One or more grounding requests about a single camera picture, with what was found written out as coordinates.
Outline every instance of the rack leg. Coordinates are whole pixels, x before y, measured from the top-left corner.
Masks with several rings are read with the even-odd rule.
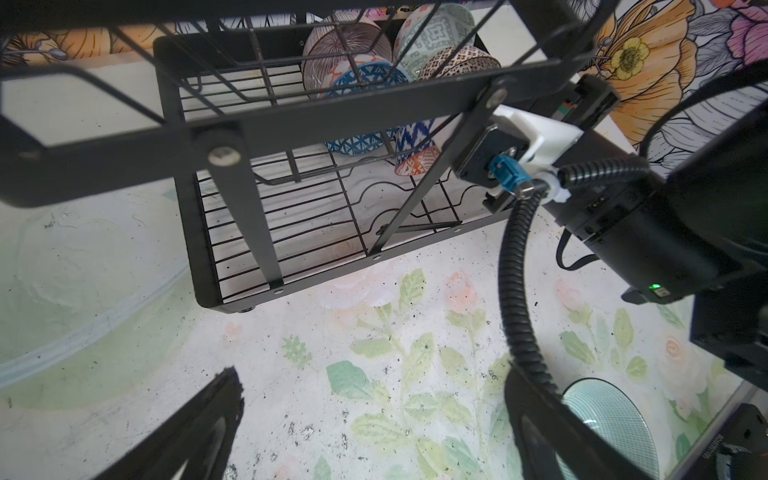
[[[491,87],[485,91],[480,97],[478,103],[465,114],[464,121],[456,129],[456,133],[450,140],[450,143],[446,145],[445,150],[438,157],[437,161],[432,165],[429,171],[424,175],[419,185],[413,189],[413,192],[408,196],[408,200],[400,207],[395,218],[389,222],[389,226],[384,232],[379,235],[376,242],[373,244],[369,255],[376,255],[381,253],[382,249],[389,241],[389,238],[397,232],[398,228],[408,218],[408,215],[413,211],[416,205],[422,201],[422,198],[429,192],[429,190],[440,180],[440,177],[451,166],[453,161],[461,154],[464,147],[472,140],[474,135],[481,130],[488,119],[493,114],[493,111],[499,106],[507,97],[507,91],[500,81],[494,81],[491,83]]]
[[[265,280],[271,289],[283,286],[283,274],[242,138],[229,132],[211,131],[201,137],[198,145],[210,152],[210,176]]]

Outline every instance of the green patterned bowl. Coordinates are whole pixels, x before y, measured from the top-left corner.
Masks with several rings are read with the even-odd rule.
[[[659,478],[654,440],[643,416],[618,388],[599,379],[583,379],[565,390],[563,403],[590,429],[651,478]],[[578,480],[558,456],[565,480]]]

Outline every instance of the screw head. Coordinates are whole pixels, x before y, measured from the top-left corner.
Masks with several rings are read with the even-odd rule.
[[[485,107],[496,108],[497,106],[501,105],[506,98],[507,98],[507,89],[499,88],[497,91],[493,92],[491,97],[488,98],[488,101],[485,102]]]
[[[231,167],[241,158],[240,152],[232,147],[216,147],[208,152],[208,163],[216,167]]]

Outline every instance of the green leaf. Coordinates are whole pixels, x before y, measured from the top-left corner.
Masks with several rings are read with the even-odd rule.
[[[507,404],[500,402],[491,414],[491,431],[488,434],[488,440],[491,449],[506,442],[512,437],[512,427],[509,424],[509,411]]]
[[[387,303],[385,306],[375,306],[373,309],[379,315],[379,318],[386,325],[389,323],[389,319],[392,318],[392,304]]]
[[[512,439],[507,446],[507,474],[509,480],[523,479],[523,462],[520,459],[520,452],[515,446],[515,440]]]
[[[680,436],[677,437],[677,440],[674,443],[674,452],[675,456],[677,456],[677,461],[679,462],[685,458],[685,455],[689,450],[690,441],[688,440],[688,437],[686,437],[684,433],[680,433]]]
[[[603,317],[598,318],[597,332],[595,333],[595,345],[598,348],[598,352],[604,355],[608,351],[608,347],[611,346],[611,332],[608,331],[608,325]]]
[[[573,332],[563,332],[560,334],[560,341],[565,346],[565,352],[579,359],[587,365],[594,365],[594,355],[586,343],[582,342]]]
[[[349,360],[328,365],[326,372],[333,393],[348,399],[370,400],[373,398],[373,389],[366,373]]]
[[[718,358],[712,359],[710,371],[712,372],[712,379],[716,379],[717,377],[728,373],[728,370],[725,369],[725,360]]]
[[[676,400],[669,400],[667,401],[670,403],[670,407],[672,407],[672,413],[679,418],[683,423],[688,423],[688,419],[684,419],[683,416],[680,414],[680,412],[677,411],[677,401]]]
[[[632,357],[627,365],[627,375],[635,382],[639,382],[645,379],[645,375],[648,373],[648,364],[641,356]]]
[[[472,328],[479,332],[485,326],[485,310],[477,309],[472,312]]]
[[[295,335],[283,338],[283,356],[299,370],[304,370],[312,360],[312,353],[306,351],[306,344]]]
[[[421,437],[416,440],[416,451],[419,467],[422,468],[426,478],[437,478],[445,473],[447,470],[445,456],[437,442]]]
[[[634,328],[632,328],[632,322],[629,320],[629,313],[627,309],[620,308],[616,311],[616,320],[614,321],[614,337],[616,343],[622,349],[626,349],[632,339],[634,338]]]
[[[611,348],[611,365],[617,372],[621,370],[621,355],[615,348]]]
[[[448,375],[461,385],[472,383],[472,374],[464,356],[449,346],[440,348],[440,362]]]
[[[431,393],[419,393],[411,395],[403,408],[414,419],[426,421],[435,415],[440,408],[440,402],[435,400]]]
[[[485,384],[482,387],[482,395],[485,399],[491,399],[504,394],[504,382],[509,375],[509,352],[498,357],[488,369]]]
[[[464,313],[456,313],[453,310],[449,310],[448,313],[446,313],[445,319],[448,320],[448,323],[451,325],[463,329],[469,329],[470,325],[472,324],[472,319],[469,315],[465,315]]]
[[[315,475],[312,478],[313,480],[331,480],[331,468],[325,457],[320,457],[315,464]]]
[[[710,423],[702,418],[701,412],[693,410],[688,416],[688,425],[692,425],[701,435],[707,430]]]
[[[412,478],[402,465],[392,465],[384,473],[384,480],[411,480]]]
[[[432,355],[435,352],[435,337],[425,333],[411,344],[411,351],[403,365],[403,382],[406,388],[418,382],[432,365]]]
[[[427,280],[422,269],[413,270],[400,281],[400,313],[407,312],[422,300]]]
[[[373,381],[373,395],[381,404],[390,403],[392,401],[392,395],[389,393],[389,389],[379,380]]]
[[[702,393],[697,393],[696,397],[699,399],[703,412],[707,415],[712,414],[712,407],[710,406],[710,387],[704,389]]]
[[[358,355],[372,359],[392,351],[392,343],[388,339],[363,339],[355,340],[349,348]]]
[[[406,443],[406,431],[383,413],[366,413],[352,422],[352,432],[386,453]]]
[[[461,480],[481,478],[480,465],[464,440],[446,437],[442,441],[442,451],[446,465],[454,473],[452,477]]]
[[[569,310],[568,319],[573,323],[583,323],[589,325],[592,318],[592,309],[589,303],[584,303],[578,310]]]
[[[454,425],[472,425],[472,412],[448,392],[439,392],[437,400],[440,402],[440,411]]]
[[[669,306],[657,304],[656,307],[659,309],[661,316],[667,321],[667,323],[675,328],[685,330],[683,321],[680,320],[680,317]]]

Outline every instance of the black cable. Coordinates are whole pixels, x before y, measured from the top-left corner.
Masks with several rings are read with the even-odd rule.
[[[648,148],[650,147],[650,141],[653,140],[654,135],[661,130],[661,127],[664,126],[665,123],[681,111],[687,110],[695,104],[709,100],[717,95],[738,88],[759,84],[761,81],[765,80],[768,80],[768,60],[756,61],[740,70],[732,71],[728,75],[714,78],[708,83],[701,85],[690,97],[675,105],[666,114],[662,115],[661,118],[659,118],[648,130],[645,134],[645,138],[640,142],[640,147],[637,149],[639,155],[641,157],[648,156]]]
[[[498,259],[498,300],[502,329],[515,363],[532,382],[555,393],[557,387],[536,343],[525,300],[525,244],[536,209],[545,194],[544,188],[534,192],[531,198],[513,204]]]
[[[563,234],[560,236],[560,243],[558,243],[558,249],[554,253],[554,260],[558,262],[558,266],[562,268],[563,270],[568,270],[569,272],[573,272],[575,270],[578,270],[582,268],[584,265],[587,265],[588,263],[592,263],[595,260],[599,260],[600,257],[595,255],[594,253],[591,253],[589,255],[584,255],[582,258],[576,260],[573,265],[565,266],[563,265],[563,252],[565,251],[565,246],[568,245],[568,241],[571,239],[571,232],[570,230],[566,229]]]
[[[644,158],[624,155],[564,165],[558,170],[558,180],[563,188],[590,187],[631,182],[648,174],[650,165]]]

